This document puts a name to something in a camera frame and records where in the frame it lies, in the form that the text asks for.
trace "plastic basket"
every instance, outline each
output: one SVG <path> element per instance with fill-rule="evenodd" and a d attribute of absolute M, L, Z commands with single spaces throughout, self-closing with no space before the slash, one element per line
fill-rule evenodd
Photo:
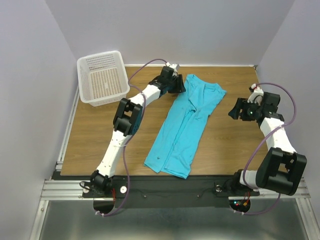
<path fill-rule="evenodd" d="M 100 106 L 118 102 L 130 90 L 119 51 L 107 51 L 81 57 L 77 61 L 80 99 Z"/>

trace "wooden tabletop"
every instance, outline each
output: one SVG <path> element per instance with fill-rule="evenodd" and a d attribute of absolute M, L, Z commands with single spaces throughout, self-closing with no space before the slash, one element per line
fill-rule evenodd
<path fill-rule="evenodd" d="M 138 68 L 127 67 L 131 76 Z M 133 79 L 132 84 L 144 89 L 148 82 L 161 72 L 161 67 L 146 67 Z M 263 139 L 256 122 L 233 120 L 228 112 L 237 98 L 250 95 L 248 87 L 258 82 L 253 67 L 181 67 L 179 73 L 185 79 L 195 74 L 209 83 L 218 83 L 227 91 L 221 103 L 208 118 L 196 155 L 191 165 L 191 175 L 233 174 L 243 169 L 248 158 Z M 131 89 L 127 98 L 138 91 Z M 126 148 L 126 161 L 131 175 L 156 175 L 143 166 L 146 156 L 167 117 L 176 95 L 165 94 L 152 102 L 145 111 L 141 126 Z M 78 101 L 73 125 L 66 148 L 61 175 L 88 176 L 99 165 L 107 150 L 113 131 L 113 118 L 118 102 L 93 107 Z M 264 146 L 252 161 L 249 169 L 257 169 L 267 153 Z M 122 158 L 116 175 L 125 175 Z"/>

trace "folded fabric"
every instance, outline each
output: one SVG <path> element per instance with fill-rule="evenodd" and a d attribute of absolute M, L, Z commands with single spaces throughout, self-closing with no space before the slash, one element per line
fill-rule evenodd
<path fill-rule="evenodd" d="M 186 92 L 174 101 L 144 165 L 186 179 L 208 117 L 227 92 L 194 74 L 186 77 L 184 86 Z"/>

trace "white wall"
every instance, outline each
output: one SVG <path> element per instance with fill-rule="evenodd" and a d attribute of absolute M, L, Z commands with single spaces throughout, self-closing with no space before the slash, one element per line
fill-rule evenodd
<path fill-rule="evenodd" d="M 0 239 L 29 239 L 76 90 L 76 59 L 43 0 L 0 7 Z"/>
<path fill-rule="evenodd" d="M 308 160 L 304 176 L 320 223 L 320 1 L 296 0 L 260 62 L 261 82 L 286 87 L 294 96 L 297 117 L 287 128 L 295 149 Z M 292 104 L 281 93 L 279 113 L 292 116 Z"/>
<path fill-rule="evenodd" d="M 119 50 L 126 64 L 253 65 L 294 0 L 46 0 L 76 58 Z"/>

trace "gray floor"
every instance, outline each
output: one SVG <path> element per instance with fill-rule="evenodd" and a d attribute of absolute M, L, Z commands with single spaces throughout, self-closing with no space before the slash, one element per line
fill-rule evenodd
<path fill-rule="evenodd" d="M 260 211 L 274 199 L 252 200 Z M 295 199 L 281 199 L 271 212 L 241 216 L 227 208 L 125 209 L 95 215 L 91 201 L 52 201 L 41 240 L 306 240 Z"/>

